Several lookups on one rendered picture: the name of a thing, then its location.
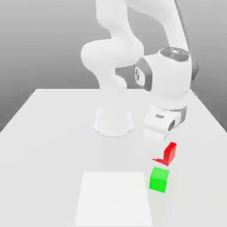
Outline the small red cube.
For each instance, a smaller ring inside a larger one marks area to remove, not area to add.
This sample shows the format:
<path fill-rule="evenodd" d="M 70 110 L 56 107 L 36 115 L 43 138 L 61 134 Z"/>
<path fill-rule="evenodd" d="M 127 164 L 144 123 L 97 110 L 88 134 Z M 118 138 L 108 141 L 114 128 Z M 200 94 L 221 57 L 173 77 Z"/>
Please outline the small red cube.
<path fill-rule="evenodd" d="M 153 159 L 153 160 L 156 162 L 159 162 L 163 165 L 169 166 L 175 157 L 176 147 L 177 147 L 176 143 L 170 142 L 170 144 L 164 150 L 163 158 L 162 159 L 158 158 L 158 159 Z"/>

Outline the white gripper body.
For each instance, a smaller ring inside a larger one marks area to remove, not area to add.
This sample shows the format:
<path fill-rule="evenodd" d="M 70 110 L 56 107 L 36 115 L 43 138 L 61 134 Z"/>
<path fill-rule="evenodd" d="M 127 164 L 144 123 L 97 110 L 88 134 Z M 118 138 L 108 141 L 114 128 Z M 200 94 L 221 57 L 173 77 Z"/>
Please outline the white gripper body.
<path fill-rule="evenodd" d="M 143 132 L 143 149 L 144 152 L 151 158 L 157 159 L 163 157 L 164 149 L 166 148 L 166 141 L 168 134 L 163 134 L 151 129 L 144 129 Z"/>

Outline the small green cube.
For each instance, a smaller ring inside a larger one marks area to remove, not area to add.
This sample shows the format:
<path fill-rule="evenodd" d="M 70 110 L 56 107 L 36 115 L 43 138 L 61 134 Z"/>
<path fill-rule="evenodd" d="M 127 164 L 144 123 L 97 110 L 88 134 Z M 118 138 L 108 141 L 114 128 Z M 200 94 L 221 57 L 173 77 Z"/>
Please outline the small green cube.
<path fill-rule="evenodd" d="M 165 193 L 168 182 L 169 170 L 154 167 L 149 180 L 149 189 Z"/>

